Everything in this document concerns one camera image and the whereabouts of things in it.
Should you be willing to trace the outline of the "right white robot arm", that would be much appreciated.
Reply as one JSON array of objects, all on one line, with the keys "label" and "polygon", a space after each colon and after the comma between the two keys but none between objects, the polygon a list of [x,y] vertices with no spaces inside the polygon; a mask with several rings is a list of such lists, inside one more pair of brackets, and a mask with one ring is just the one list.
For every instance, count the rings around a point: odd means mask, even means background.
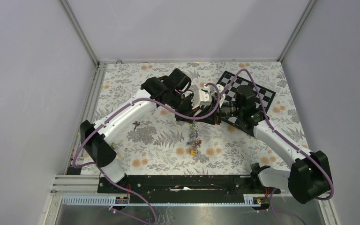
[{"label": "right white robot arm", "polygon": [[204,88],[191,99],[192,110],[204,123],[218,124],[223,118],[236,117],[242,129],[250,136],[265,143],[289,166],[278,170],[270,166],[258,166],[250,187],[256,193],[267,188],[290,192],[295,200],[307,203],[313,199],[327,201],[334,196],[329,160],[322,151],[309,151],[277,129],[270,120],[257,87],[240,85],[234,101],[226,100],[222,86]]}]

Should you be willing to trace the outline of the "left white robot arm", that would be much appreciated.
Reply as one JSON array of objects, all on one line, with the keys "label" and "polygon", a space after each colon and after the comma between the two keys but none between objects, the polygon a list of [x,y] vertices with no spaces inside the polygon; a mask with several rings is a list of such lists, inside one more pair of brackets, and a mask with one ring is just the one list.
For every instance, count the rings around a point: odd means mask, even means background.
[{"label": "left white robot arm", "polygon": [[128,101],[105,118],[94,123],[88,120],[81,123],[81,145],[74,159],[81,150],[86,150],[92,162],[109,180],[109,187],[116,193],[124,191],[127,186],[125,172],[111,145],[115,137],[138,118],[159,106],[180,119],[191,122],[205,119],[200,114],[200,106],[211,104],[215,94],[206,85],[202,90],[187,95],[185,93],[190,84],[191,79],[178,68],[169,75],[148,78]]}]

